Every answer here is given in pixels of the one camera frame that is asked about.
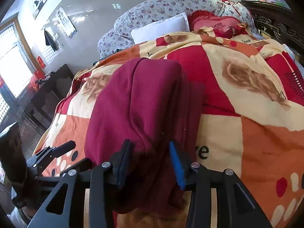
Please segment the teal cloth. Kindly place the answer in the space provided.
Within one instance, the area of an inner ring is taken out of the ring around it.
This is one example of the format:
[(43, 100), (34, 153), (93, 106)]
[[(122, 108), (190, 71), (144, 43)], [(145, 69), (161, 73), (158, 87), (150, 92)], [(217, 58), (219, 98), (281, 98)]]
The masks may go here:
[(107, 59), (108, 57), (112, 56), (113, 54), (116, 54), (117, 52), (120, 52), (120, 51), (122, 51), (122, 49), (116, 49), (116, 50), (115, 50), (113, 53), (111, 53), (109, 56), (103, 57), (103, 58), (99, 59), (98, 61), (95, 61), (95, 62), (92, 64), (92, 66), (95, 66), (95, 65), (96, 65), (97, 63), (99, 63), (100, 61), (103, 61), (103, 60)]

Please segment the floral quilt bundle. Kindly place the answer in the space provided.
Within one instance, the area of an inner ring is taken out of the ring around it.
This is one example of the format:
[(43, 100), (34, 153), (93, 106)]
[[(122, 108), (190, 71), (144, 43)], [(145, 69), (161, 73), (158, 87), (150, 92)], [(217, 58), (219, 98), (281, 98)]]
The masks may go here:
[(131, 31), (150, 23), (165, 20), (185, 12), (206, 10), (218, 17), (232, 16), (246, 22), (251, 32), (257, 33), (250, 11), (239, 2), (231, 0), (146, 0), (126, 11), (116, 19), (113, 28), (98, 41), (101, 58), (109, 56), (116, 49), (127, 49), (134, 45)]

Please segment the red wall sticker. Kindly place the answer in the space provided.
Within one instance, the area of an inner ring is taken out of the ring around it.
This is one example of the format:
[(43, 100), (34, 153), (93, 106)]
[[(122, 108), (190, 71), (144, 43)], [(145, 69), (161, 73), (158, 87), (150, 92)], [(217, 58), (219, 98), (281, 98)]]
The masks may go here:
[(44, 69), (46, 67), (45, 63), (43, 62), (42, 58), (40, 56), (37, 57), (38, 64), (40, 65), (40, 68)]

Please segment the dark wooden side table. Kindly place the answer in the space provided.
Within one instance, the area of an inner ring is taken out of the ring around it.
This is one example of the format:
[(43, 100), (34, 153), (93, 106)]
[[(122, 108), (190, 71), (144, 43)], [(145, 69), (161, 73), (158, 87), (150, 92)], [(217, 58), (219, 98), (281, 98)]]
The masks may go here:
[(74, 74), (67, 64), (64, 64), (55, 72), (50, 72), (50, 74), (48, 79), (35, 81), (35, 84), (40, 84), (39, 89), (25, 107), (25, 113), (44, 130), (46, 130), (44, 123), (51, 124), (56, 106), (64, 98), (64, 95), (58, 89), (59, 80), (73, 80), (74, 78)]

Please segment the white pillow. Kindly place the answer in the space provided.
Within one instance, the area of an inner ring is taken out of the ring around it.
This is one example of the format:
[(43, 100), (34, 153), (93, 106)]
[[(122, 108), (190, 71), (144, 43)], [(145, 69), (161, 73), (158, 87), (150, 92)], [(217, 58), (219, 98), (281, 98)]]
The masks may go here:
[(150, 23), (141, 28), (133, 29), (131, 36), (135, 44), (140, 44), (155, 40), (162, 35), (179, 31), (190, 32), (189, 22), (185, 12), (165, 20)]

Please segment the maroon fleece garment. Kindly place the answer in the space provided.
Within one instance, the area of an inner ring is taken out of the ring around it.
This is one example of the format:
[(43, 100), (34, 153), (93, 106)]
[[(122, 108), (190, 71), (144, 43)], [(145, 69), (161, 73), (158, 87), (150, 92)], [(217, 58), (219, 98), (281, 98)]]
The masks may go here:
[(85, 155), (99, 165), (113, 161), (125, 140), (132, 143), (126, 181), (110, 199), (115, 212), (169, 216), (183, 209), (169, 144), (196, 158), (203, 91), (174, 60), (132, 59), (113, 73), (94, 105)]

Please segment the dark cloth on hook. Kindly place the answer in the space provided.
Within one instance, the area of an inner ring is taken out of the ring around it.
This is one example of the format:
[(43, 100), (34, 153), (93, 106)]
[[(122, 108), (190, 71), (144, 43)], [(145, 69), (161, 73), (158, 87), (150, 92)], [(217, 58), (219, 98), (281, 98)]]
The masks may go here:
[(50, 46), (54, 52), (58, 50), (58, 45), (54, 41), (53, 37), (49, 34), (47, 30), (44, 30), (45, 44)]

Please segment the window with metal grille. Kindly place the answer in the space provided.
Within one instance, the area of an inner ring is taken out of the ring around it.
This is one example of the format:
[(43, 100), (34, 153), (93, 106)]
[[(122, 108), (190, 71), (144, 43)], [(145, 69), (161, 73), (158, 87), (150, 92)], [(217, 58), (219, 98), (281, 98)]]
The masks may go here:
[(30, 81), (35, 65), (17, 18), (1, 25), (1, 124), (24, 114), (35, 94)]

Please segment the red pink embroidered pillow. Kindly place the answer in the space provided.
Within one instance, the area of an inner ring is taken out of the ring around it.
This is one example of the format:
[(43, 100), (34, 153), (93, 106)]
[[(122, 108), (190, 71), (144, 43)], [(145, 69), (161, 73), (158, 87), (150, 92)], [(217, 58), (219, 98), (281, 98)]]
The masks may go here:
[(187, 16), (190, 31), (195, 34), (231, 39), (234, 36), (249, 35), (247, 23), (241, 23), (231, 16), (218, 17), (206, 10), (194, 11)]

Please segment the red orange love blanket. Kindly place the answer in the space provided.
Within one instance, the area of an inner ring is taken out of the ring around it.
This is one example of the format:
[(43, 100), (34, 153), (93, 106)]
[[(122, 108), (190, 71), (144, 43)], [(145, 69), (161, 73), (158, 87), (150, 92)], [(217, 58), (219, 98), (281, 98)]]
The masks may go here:
[[(76, 147), (53, 160), (46, 177), (58, 177), (84, 158), (96, 100), (126, 62), (148, 58), (180, 63), (202, 83), (203, 106), (195, 155), (208, 169), (232, 169), (261, 206), (272, 227), (288, 227), (303, 209), (303, 77), (284, 47), (251, 35), (225, 39), (174, 32), (117, 52), (78, 72), (55, 109), (36, 150), (73, 140)], [(117, 227), (183, 227), (183, 209), (169, 216), (134, 209), (116, 214)]]

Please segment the eye chart wall poster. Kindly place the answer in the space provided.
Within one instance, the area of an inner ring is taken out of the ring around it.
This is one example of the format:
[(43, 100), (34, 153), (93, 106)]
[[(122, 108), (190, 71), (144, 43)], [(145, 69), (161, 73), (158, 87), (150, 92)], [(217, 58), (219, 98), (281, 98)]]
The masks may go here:
[(56, 18), (62, 25), (64, 32), (67, 34), (67, 36), (69, 38), (72, 38), (76, 34), (77, 29), (74, 27), (73, 23), (71, 22), (71, 20), (69, 19), (69, 17), (67, 16), (66, 12), (62, 7), (60, 7), (57, 10)]

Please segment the carved dark wooden headboard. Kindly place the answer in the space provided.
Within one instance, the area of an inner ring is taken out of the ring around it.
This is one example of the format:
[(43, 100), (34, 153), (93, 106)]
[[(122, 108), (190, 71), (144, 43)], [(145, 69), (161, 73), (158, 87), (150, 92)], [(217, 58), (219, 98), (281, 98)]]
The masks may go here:
[(292, 10), (254, 0), (241, 0), (241, 4), (250, 11), (258, 30), (295, 50), (303, 65), (303, 24)]

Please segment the red gift box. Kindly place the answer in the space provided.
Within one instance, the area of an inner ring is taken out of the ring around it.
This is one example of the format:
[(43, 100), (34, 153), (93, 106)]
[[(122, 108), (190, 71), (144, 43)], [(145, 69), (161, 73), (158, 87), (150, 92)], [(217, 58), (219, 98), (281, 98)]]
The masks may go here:
[(41, 70), (37, 70), (33, 73), (29, 86), (32, 87), (35, 91), (38, 91), (39, 85), (36, 83), (39, 79), (44, 79), (45, 78), (45, 73)]

